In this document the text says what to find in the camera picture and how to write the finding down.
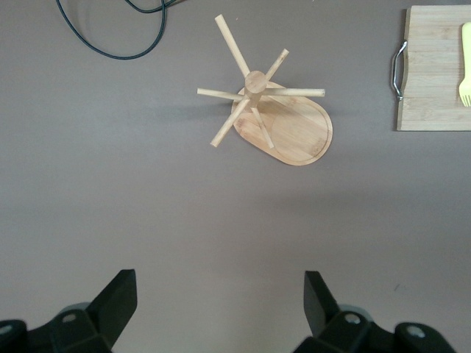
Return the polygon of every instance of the wooden cutting board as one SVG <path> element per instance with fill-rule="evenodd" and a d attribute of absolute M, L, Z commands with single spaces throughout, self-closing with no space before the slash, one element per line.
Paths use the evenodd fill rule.
<path fill-rule="evenodd" d="M 471 130 L 471 107 L 461 103 L 458 93 L 464 77 L 461 27 L 466 22 L 471 22 L 471 5 L 408 9 L 398 130 Z"/>

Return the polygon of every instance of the gray table surface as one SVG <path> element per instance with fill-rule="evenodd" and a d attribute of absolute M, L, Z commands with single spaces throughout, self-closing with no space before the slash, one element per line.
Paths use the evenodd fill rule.
<path fill-rule="evenodd" d="M 159 1 L 141 0 L 151 7 Z M 124 1 L 65 6 L 102 49 L 134 54 L 160 15 Z M 305 270 L 387 330 L 400 321 L 471 346 L 471 132 L 396 132 L 392 55 L 413 4 L 186 0 L 161 43 L 100 56 L 54 1 L 0 5 L 0 318 L 33 328 L 135 268 L 139 304 L 116 352 L 292 352 L 308 324 Z M 209 142 L 251 69 L 324 88 L 333 142 L 284 165 L 234 129 Z"/>

